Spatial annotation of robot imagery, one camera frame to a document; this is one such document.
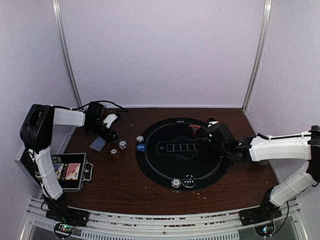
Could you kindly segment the blue white chip stack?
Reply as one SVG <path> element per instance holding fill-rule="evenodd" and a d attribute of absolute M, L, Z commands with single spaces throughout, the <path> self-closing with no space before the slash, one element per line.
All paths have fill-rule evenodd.
<path fill-rule="evenodd" d="M 118 148 L 121 150 L 125 150 L 127 148 L 128 144 L 125 140 L 120 140 L 118 142 Z"/>

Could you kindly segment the red black all-in triangle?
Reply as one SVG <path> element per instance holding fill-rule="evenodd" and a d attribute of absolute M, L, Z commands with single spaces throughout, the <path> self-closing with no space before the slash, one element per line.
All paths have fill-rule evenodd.
<path fill-rule="evenodd" d="M 191 128 L 194 134 L 202 128 L 200 125 L 194 125 L 194 124 L 190 124 L 189 127 Z"/>

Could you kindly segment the blue white chips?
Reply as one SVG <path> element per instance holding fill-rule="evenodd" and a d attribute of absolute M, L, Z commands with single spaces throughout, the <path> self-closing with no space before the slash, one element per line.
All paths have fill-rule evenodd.
<path fill-rule="evenodd" d="M 181 184 L 182 184 L 182 181 L 181 181 L 179 178 L 174 178 L 174 179 L 172 179 L 172 181 L 171 181 L 171 186 L 172 186 L 172 188 L 174 188 L 174 189 L 180 188 Z"/>
<path fill-rule="evenodd" d="M 142 143 L 144 141 L 144 137 L 142 135 L 138 135 L 135 139 L 138 143 Z"/>

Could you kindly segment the blue small blind button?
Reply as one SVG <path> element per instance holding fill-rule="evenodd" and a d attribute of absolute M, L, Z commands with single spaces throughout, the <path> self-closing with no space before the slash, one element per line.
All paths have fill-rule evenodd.
<path fill-rule="evenodd" d="M 138 152 L 144 152 L 146 150 L 146 145 L 143 143 L 139 143 L 136 145 L 136 150 Z"/>

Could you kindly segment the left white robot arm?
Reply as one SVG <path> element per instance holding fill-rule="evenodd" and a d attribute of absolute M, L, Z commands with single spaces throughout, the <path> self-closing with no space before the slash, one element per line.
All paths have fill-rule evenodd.
<path fill-rule="evenodd" d="M 89 135 L 111 142 L 118 138 L 112 125 L 121 119 L 119 112 L 108 113 L 100 101 L 91 101 L 85 110 L 57 105 L 33 104 L 20 129 L 20 138 L 39 172 L 43 194 L 59 200 L 64 191 L 54 174 L 51 143 L 54 126 L 83 127 Z"/>

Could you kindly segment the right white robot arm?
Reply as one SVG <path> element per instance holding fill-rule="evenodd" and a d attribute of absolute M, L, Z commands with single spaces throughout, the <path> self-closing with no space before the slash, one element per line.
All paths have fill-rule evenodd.
<path fill-rule="evenodd" d="M 208 122 L 206 139 L 198 139 L 198 153 L 223 157 L 229 162 L 267 162 L 269 160 L 300 159 L 302 167 L 283 183 L 265 193 L 256 210 L 259 220 L 268 220 L 286 201 L 320 182 L 320 127 L 301 133 L 272 136 L 257 134 L 236 139 L 225 123 Z"/>

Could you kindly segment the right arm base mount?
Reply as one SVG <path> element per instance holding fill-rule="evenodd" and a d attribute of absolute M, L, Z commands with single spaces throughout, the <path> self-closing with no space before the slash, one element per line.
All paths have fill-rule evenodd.
<path fill-rule="evenodd" d="M 239 212 L 242 226 L 255 225 L 262 222 L 272 221 L 282 216 L 282 211 L 276 208 L 254 207 Z"/>

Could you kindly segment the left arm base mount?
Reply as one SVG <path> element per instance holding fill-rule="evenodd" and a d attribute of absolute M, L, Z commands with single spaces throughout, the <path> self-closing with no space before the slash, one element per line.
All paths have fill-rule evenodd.
<path fill-rule="evenodd" d="M 70 226 L 86 227 L 90 213 L 86 210 L 67 208 L 66 211 L 50 208 L 45 216 L 48 219 L 65 223 Z"/>

